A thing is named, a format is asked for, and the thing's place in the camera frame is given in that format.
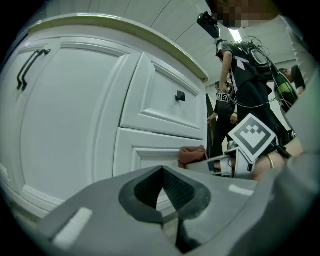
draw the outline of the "ceiling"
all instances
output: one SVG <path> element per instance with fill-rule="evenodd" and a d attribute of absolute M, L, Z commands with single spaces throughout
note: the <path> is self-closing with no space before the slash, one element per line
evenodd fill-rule
<path fill-rule="evenodd" d="M 198 15 L 208 10 L 205 0 L 51 0 L 35 19 L 70 13 L 102 13 L 142 23 L 190 54 L 207 71 L 208 84 L 212 84 L 219 79 L 222 64 L 216 57 L 212 37 L 196 22 Z M 220 29 L 222 39 L 233 41 L 227 28 L 220 25 Z M 242 37 L 259 38 L 269 49 L 270 59 L 275 64 L 295 59 L 281 17 L 239 32 Z"/>

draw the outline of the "brown cloth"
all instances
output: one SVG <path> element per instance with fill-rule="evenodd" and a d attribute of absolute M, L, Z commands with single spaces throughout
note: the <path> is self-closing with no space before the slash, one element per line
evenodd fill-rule
<path fill-rule="evenodd" d="M 187 169 L 186 165 L 201 162 L 207 159 L 207 152 L 204 146 L 187 146 L 180 148 L 178 157 L 179 168 Z"/>

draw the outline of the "drawer front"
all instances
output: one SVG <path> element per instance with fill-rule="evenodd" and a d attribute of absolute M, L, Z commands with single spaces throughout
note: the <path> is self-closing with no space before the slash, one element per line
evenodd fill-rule
<path fill-rule="evenodd" d="M 176 100 L 178 91 L 185 101 Z M 126 97 L 120 126 L 202 140 L 205 94 L 163 61 L 142 54 Z"/>
<path fill-rule="evenodd" d="M 178 167 L 180 148 L 198 147 L 202 143 L 203 141 L 195 139 L 118 128 L 113 176 L 153 166 Z M 157 209 L 162 211 L 170 206 L 171 203 L 162 190 L 158 197 Z"/>

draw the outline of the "ceiling light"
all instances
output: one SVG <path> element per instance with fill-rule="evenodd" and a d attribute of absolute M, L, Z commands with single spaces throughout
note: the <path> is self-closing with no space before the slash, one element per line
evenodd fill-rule
<path fill-rule="evenodd" d="M 242 42 L 241 35 L 239 33 L 239 30 L 233 30 L 229 28 L 229 31 L 234 39 L 235 42 Z"/>

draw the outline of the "countertop edge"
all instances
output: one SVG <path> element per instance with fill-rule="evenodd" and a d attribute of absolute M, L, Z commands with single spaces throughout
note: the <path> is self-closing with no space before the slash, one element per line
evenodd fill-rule
<path fill-rule="evenodd" d="M 28 33 L 32 35 L 41 30 L 70 25 L 99 26 L 137 36 L 169 53 L 171 56 L 185 65 L 203 82 L 207 82 L 209 79 L 207 72 L 188 53 L 186 53 L 172 40 L 164 35 L 161 35 L 148 26 L 126 18 L 94 13 L 60 15 L 38 21 L 28 28 Z"/>

